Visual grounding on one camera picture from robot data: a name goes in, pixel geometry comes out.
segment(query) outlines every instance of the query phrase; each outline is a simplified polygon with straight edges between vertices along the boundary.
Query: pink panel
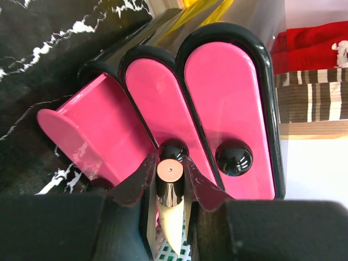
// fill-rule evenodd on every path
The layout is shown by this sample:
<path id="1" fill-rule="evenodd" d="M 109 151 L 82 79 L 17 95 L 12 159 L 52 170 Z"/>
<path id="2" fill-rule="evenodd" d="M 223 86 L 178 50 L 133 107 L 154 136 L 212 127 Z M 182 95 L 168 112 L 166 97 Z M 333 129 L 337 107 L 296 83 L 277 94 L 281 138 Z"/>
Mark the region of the pink panel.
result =
<path id="1" fill-rule="evenodd" d="M 126 95 L 100 75 L 57 111 L 38 113 L 43 131 L 90 179 L 114 185 L 132 174 L 155 149 Z"/>
<path id="2" fill-rule="evenodd" d="M 215 184 L 206 154 L 181 93 L 178 81 L 163 64 L 138 59 L 126 72 L 127 88 L 158 144 L 182 140 L 199 170 Z"/>
<path id="3" fill-rule="evenodd" d="M 250 57 L 224 42 L 207 43 L 187 60 L 185 80 L 215 154 L 222 140 L 247 143 L 253 165 L 239 177 L 220 172 L 227 192 L 236 199 L 275 197 L 258 82 Z"/>

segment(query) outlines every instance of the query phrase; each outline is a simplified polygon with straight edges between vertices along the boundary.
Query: striped fabric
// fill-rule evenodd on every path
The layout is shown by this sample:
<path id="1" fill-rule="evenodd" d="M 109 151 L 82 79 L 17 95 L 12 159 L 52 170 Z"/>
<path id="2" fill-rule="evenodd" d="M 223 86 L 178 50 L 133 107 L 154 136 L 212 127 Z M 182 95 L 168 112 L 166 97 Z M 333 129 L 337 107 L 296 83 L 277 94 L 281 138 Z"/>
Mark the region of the striped fabric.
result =
<path id="1" fill-rule="evenodd" d="M 348 119 L 348 68 L 276 76 L 281 123 Z"/>

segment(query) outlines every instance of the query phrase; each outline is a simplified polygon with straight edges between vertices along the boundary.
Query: lipstick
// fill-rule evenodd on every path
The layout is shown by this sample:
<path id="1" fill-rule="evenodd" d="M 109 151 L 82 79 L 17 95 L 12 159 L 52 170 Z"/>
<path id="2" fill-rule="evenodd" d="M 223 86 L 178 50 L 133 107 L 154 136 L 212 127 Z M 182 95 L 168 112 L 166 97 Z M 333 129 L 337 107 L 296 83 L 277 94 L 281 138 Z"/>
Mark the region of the lipstick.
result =
<path id="1" fill-rule="evenodd" d="M 176 159 L 164 159 L 157 166 L 159 223 L 169 245 L 180 256 L 184 218 L 184 168 Z"/>

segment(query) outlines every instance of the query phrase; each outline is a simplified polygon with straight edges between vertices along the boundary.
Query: black knob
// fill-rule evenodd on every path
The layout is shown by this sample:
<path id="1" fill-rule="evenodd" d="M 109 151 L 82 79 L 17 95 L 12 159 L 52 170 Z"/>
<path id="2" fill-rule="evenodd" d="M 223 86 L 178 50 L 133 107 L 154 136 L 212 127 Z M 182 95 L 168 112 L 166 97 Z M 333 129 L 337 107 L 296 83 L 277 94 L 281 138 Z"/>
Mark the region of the black knob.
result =
<path id="1" fill-rule="evenodd" d="M 159 159 L 176 159 L 179 162 L 183 161 L 183 156 L 189 155 L 189 150 L 186 145 L 177 139 L 166 140 L 159 146 Z"/>
<path id="2" fill-rule="evenodd" d="M 243 175 L 251 168 L 253 155 L 244 142 L 228 140 L 217 148 L 215 159 L 224 174 L 235 177 Z"/>

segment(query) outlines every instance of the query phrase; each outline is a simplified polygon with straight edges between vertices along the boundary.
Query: red fabric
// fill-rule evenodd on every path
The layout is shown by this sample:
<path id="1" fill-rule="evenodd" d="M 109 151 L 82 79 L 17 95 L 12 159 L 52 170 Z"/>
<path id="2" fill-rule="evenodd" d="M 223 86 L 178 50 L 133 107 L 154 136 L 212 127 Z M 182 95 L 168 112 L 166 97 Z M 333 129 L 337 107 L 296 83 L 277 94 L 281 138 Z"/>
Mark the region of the red fabric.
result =
<path id="1" fill-rule="evenodd" d="M 271 50 L 274 73 L 332 69 L 337 51 L 331 47 L 343 40 L 348 40 L 348 21 L 282 32 Z"/>

